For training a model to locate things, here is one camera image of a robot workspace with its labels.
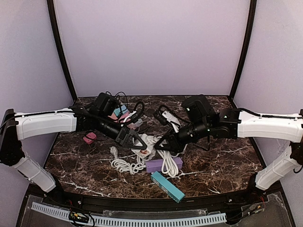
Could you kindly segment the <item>white cube socket adapter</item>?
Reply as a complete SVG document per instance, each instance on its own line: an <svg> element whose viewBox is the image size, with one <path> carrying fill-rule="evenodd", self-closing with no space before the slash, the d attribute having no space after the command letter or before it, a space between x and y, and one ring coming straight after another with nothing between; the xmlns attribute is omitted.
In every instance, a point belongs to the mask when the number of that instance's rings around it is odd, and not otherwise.
<svg viewBox="0 0 303 227"><path fill-rule="evenodd" d="M147 134L140 134L140 136L145 142L145 137L147 136ZM154 146L150 146L148 144L146 150L131 149L131 151L144 161L149 161L156 155L156 149L154 148Z"/></svg>

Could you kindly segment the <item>pink plug adapter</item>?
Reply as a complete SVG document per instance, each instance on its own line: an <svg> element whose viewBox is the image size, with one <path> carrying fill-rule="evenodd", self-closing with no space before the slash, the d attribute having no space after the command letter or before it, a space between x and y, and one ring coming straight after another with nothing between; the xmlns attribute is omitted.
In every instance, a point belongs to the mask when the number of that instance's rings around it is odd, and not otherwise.
<svg viewBox="0 0 303 227"><path fill-rule="evenodd" d="M83 140L84 140L87 144L93 143L94 141L96 141L96 139L97 139L97 136L96 136L96 134L93 133L93 132L87 133L87 134L84 135L84 137L83 137Z"/></svg>

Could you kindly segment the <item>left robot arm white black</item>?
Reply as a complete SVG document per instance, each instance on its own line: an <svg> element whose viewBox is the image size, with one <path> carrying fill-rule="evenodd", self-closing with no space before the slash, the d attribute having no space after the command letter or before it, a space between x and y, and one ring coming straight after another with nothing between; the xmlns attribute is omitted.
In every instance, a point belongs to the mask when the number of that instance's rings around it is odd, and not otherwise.
<svg viewBox="0 0 303 227"><path fill-rule="evenodd" d="M83 106L39 113L5 111L0 124L0 162L10 166L44 192L58 188L55 178L41 166L51 140L61 132L99 131L123 148L146 149L147 144L129 123L117 123Z"/></svg>

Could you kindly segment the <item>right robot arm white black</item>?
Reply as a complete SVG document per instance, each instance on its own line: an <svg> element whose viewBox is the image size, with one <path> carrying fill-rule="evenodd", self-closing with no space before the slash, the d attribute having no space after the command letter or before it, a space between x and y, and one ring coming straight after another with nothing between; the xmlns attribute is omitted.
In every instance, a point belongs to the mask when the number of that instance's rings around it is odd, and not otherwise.
<svg viewBox="0 0 303 227"><path fill-rule="evenodd" d="M303 117L300 114L264 114L247 109L225 109L220 113L188 110L191 122L162 136L155 149L173 154L185 145L206 137L215 139L254 138L285 141L287 146L266 168L251 177L251 189L267 190L290 171L303 166Z"/></svg>

